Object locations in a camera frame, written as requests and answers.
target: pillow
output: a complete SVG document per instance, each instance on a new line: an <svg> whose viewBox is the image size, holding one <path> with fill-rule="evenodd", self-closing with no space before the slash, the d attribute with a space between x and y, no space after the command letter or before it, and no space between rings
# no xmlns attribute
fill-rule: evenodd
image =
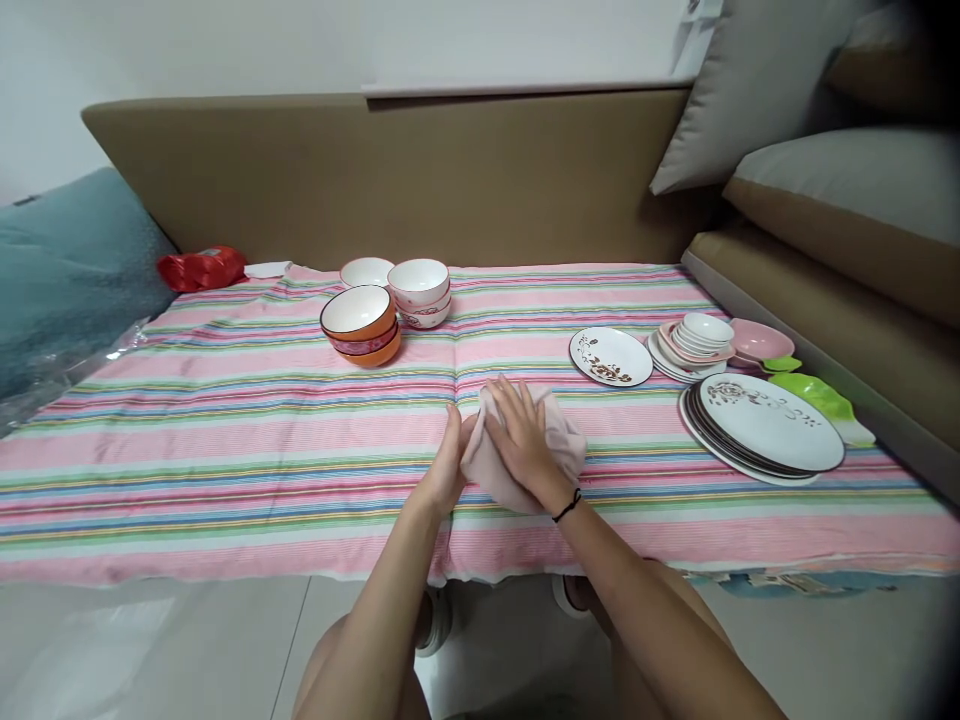
<svg viewBox="0 0 960 720"><path fill-rule="evenodd" d="M723 194L797 250L960 328L957 157L953 133L837 130L747 155Z"/></svg>
<svg viewBox="0 0 960 720"><path fill-rule="evenodd" d="M45 355L109 347L175 294L154 267L176 252L112 169L0 208L0 398Z"/></svg>
<svg viewBox="0 0 960 720"><path fill-rule="evenodd" d="M725 0L654 195L725 182L749 152L839 127L820 80L854 21L877 0Z"/></svg>
<svg viewBox="0 0 960 720"><path fill-rule="evenodd" d="M906 120L942 120L945 94L912 18L898 4L857 20L824 82L868 107Z"/></svg>

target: blue cushion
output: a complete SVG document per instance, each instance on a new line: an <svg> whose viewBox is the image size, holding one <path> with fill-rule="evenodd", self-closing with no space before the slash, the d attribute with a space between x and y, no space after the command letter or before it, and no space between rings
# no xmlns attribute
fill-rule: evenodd
<svg viewBox="0 0 960 720"><path fill-rule="evenodd" d="M82 359L165 310L155 264L174 252L113 168L0 208L0 398L44 355Z"/></svg>

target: sofa cushion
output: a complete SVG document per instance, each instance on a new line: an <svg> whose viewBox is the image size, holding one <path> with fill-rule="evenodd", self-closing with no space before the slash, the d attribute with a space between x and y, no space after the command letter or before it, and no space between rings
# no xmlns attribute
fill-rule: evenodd
<svg viewBox="0 0 960 720"><path fill-rule="evenodd" d="M843 103L823 73L857 18L880 4L724 0L653 194L726 182L749 152L840 127Z"/></svg>
<svg viewBox="0 0 960 720"><path fill-rule="evenodd" d="M797 250L960 328L958 152L947 132L837 130L751 153L724 197Z"/></svg>
<svg viewBox="0 0 960 720"><path fill-rule="evenodd" d="M903 120L941 120L946 96L920 29L899 3L853 25L823 81L863 105Z"/></svg>
<svg viewBox="0 0 960 720"><path fill-rule="evenodd" d="M175 293L155 264L172 252L112 168L0 208L0 398L45 356L84 359L166 309Z"/></svg>
<svg viewBox="0 0 960 720"><path fill-rule="evenodd" d="M960 335L753 226L699 234L683 262L728 312L787 333L803 372L960 505Z"/></svg>

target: hand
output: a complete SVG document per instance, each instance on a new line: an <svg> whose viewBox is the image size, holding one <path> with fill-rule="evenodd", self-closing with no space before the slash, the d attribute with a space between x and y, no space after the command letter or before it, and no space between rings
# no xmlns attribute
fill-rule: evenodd
<svg viewBox="0 0 960 720"><path fill-rule="evenodd" d="M503 375L493 382L487 380L506 429L490 414L484 427L510 474L555 515L558 503L562 509L570 502L570 483L547 447L543 402L534 405L526 383L521 380L518 384L519 393Z"/></svg>
<svg viewBox="0 0 960 720"><path fill-rule="evenodd" d="M460 472L460 458L476 424L476 415L461 420L457 406L453 403L447 405L447 427L443 431L440 449L411 495L415 502L424 502L440 518L453 512L467 484L467 479Z"/></svg>

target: white wall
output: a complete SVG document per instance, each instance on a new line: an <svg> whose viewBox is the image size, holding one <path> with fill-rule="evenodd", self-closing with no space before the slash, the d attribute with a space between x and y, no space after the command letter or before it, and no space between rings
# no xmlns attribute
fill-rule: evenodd
<svg viewBox="0 0 960 720"><path fill-rule="evenodd" d="M685 0L0 0L0 204L106 164L107 100L667 78Z"/></svg>

